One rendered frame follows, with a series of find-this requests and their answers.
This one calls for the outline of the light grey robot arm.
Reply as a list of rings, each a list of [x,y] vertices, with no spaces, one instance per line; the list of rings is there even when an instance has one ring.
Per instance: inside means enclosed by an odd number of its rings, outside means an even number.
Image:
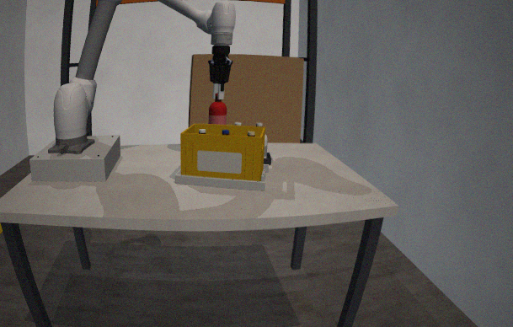
[[[209,9],[201,11],[192,8],[182,0],[158,1],[192,19],[198,28],[211,34],[212,45],[229,46],[232,44],[232,33],[236,21],[233,3],[218,2],[211,12]],[[94,144],[94,139],[87,140],[87,119],[94,107],[97,88],[94,74],[116,6],[121,2],[122,0],[98,0],[76,76],[69,83],[63,84],[56,92],[54,100],[56,145],[49,148],[48,153],[80,154]]]

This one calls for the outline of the yellow crate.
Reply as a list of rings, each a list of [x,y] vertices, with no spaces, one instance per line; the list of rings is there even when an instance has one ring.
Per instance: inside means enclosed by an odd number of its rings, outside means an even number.
[[[206,129],[206,134],[199,134],[199,129]],[[229,135],[222,135],[222,130],[229,130]],[[246,137],[248,131],[255,131],[254,137]],[[265,127],[195,124],[181,148],[181,174],[261,181],[264,151]]]

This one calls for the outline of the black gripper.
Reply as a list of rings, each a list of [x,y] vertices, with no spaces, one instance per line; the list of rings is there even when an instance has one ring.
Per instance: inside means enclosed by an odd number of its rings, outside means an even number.
[[[232,65],[232,61],[228,59],[229,53],[230,46],[212,47],[213,57],[212,60],[208,61],[208,63],[210,66],[210,80],[213,82],[213,99],[216,98],[216,94],[218,94],[217,99],[224,99],[224,84],[228,82]]]

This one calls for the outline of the red bottle with pink label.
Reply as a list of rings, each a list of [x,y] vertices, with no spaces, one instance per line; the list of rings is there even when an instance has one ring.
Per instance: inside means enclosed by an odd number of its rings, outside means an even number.
[[[221,99],[217,99],[216,94],[215,102],[209,108],[209,121],[208,124],[226,125],[227,124],[227,107]]]

